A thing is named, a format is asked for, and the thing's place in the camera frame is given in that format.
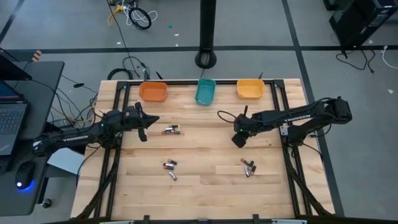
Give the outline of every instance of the floor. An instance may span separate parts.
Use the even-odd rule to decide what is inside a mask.
[[[194,49],[199,43],[200,1],[141,0],[140,7],[159,13],[149,30],[128,27],[122,14],[116,16],[131,54],[164,78],[199,78],[201,69],[194,63]],[[337,61],[339,51],[309,48],[338,45],[328,24],[333,13],[326,11],[321,0],[248,0],[244,4],[218,0],[216,13],[218,62],[205,70],[204,77],[256,78],[264,72],[264,78],[301,78],[309,100],[324,96],[348,100],[352,122],[333,126],[326,136],[344,213],[347,217],[398,220],[398,121],[391,119],[398,109],[398,75],[384,64],[380,50],[371,63],[376,71],[372,74]],[[95,90],[111,70],[122,67],[127,56],[117,27],[106,23],[108,16],[105,0],[2,0],[0,46],[39,49],[43,51],[40,60],[64,61],[63,75]],[[291,35],[294,30],[297,39]],[[398,24],[387,23],[365,45],[396,46],[397,36]],[[398,66],[398,50],[389,50],[386,58]],[[364,58],[355,51],[348,61],[363,66]],[[59,87],[78,108],[86,107],[94,96],[64,78]],[[46,192],[54,201],[52,208],[37,206],[29,217],[1,217],[0,222],[66,220],[74,193],[74,176],[53,179]]]

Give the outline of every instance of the battery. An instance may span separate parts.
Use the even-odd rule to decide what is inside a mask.
[[[163,169],[174,170],[174,167],[163,166]]]
[[[167,159],[167,162],[169,162],[171,164],[174,164],[174,165],[177,165],[177,162],[175,162],[174,160],[171,160],[171,159]]]
[[[256,171],[256,166],[253,166],[253,168],[251,169],[251,171],[250,171],[250,175],[254,175],[254,171]]]
[[[242,161],[245,165],[250,166],[250,164],[249,164],[248,162],[246,162],[243,158],[241,159],[241,161]]]
[[[244,172],[246,174],[246,177],[250,177],[249,167],[244,167]]]
[[[173,174],[173,172],[170,171],[169,174],[170,174],[170,176],[173,178],[174,181],[177,180],[177,177]]]

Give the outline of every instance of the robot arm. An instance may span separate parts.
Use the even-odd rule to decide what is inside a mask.
[[[263,111],[252,114],[251,118],[246,116],[248,107],[244,113],[234,120],[235,136],[232,141],[238,147],[243,147],[249,137],[258,133],[279,128],[284,123],[313,118],[301,126],[290,126],[287,135],[290,144],[302,145],[305,137],[314,131],[329,124],[346,124],[352,120],[351,110],[348,102],[337,99],[324,98],[306,106],[293,108],[287,111]]]
[[[112,110],[103,115],[99,123],[89,128],[65,131],[64,133],[50,133],[38,146],[34,153],[45,156],[55,153],[63,147],[85,146],[98,142],[102,147],[115,148],[117,135],[123,131],[138,129],[141,141],[147,141],[144,129],[159,119],[158,116],[145,114],[140,103],[128,106],[124,111]]]

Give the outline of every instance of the wooden tabletop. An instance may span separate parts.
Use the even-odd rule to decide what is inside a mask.
[[[299,79],[285,80],[285,87],[291,108],[307,104]],[[116,81],[102,81],[97,111],[112,108],[115,89]],[[274,110],[269,86],[260,100],[241,100],[235,85],[218,85],[209,107],[196,105],[196,89],[196,85],[169,86],[166,102],[148,103],[140,99],[138,86],[131,87],[129,105],[140,101],[147,114],[160,119],[147,130],[147,142],[140,142],[137,131],[124,133],[112,220],[142,220],[144,215],[151,220],[248,219],[255,213],[260,218],[293,218],[278,130],[249,138],[246,146],[238,149],[231,141],[233,125],[216,114],[225,110],[238,115],[245,105],[248,114]],[[181,135],[162,135],[170,124],[179,124]],[[318,148],[316,139],[306,138],[305,143]],[[299,150],[308,188],[333,213],[319,154],[306,146]],[[92,152],[88,148],[85,156]],[[98,150],[83,165],[71,217],[78,215],[97,191],[103,156],[104,151]],[[245,176],[241,158],[255,162],[254,176]],[[163,170],[167,159],[178,162],[174,170],[177,181]],[[300,189],[296,189],[303,213]],[[105,195],[102,215],[108,193]]]

